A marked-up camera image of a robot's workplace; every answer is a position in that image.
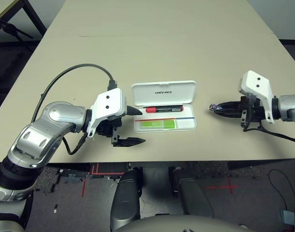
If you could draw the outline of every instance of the white case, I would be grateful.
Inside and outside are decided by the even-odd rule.
[[[169,81],[136,83],[132,85],[133,101],[143,115],[134,116],[134,130],[138,133],[164,131],[191,131],[197,127],[196,118],[191,103],[197,89],[195,81]],[[183,105],[181,112],[146,113],[147,106]],[[174,120],[175,128],[142,128],[141,121],[137,120]]]

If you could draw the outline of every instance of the open white case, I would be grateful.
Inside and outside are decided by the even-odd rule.
[[[134,104],[143,115],[134,116],[138,133],[191,131],[197,127],[191,103],[197,88],[195,81],[136,83],[132,85]],[[178,112],[147,113],[146,107],[182,105]]]

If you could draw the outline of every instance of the wall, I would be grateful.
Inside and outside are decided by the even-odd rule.
[[[279,39],[295,40],[295,0],[248,0]]]
[[[247,0],[279,39],[295,40],[295,0]],[[54,20],[65,0],[29,0],[46,27]],[[20,10],[11,20],[17,28],[41,38],[24,10]],[[0,42],[16,41],[16,38],[0,31]]]

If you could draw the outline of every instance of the table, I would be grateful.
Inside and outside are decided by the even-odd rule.
[[[0,0],[0,19],[8,22],[22,8],[43,36],[46,32],[45,25],[39,19],[28,0]]]
[[[67,0],[0,108],[0,161],[27,125],[40,94],[61,71],[80,63],[109,70],[133,105],[131,85],[195,80],[194,131],[135,133],[123,117],[121,138],[146,139],[113,147],[96,135],[75,155],[62,144],[51,162],[264,160],[295,158],[295,143],[258,131],[242,132],[239,119],[208,111],[209,104],[239,101],[239,80],[254,70],[277,96],[295,94],[295,62],[246,1]],[[71,71],[43,107],[67,101],[89,108],[106,90],[107,76],[94,68]],[[295,123],[277,121],[271,131],[295,137]],[[66,135],[73,149],[81,135]]]

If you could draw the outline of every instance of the red marker cap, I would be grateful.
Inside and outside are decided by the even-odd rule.
[[[156,107],[148,107],[145,111],[147,113],[156,113]]]

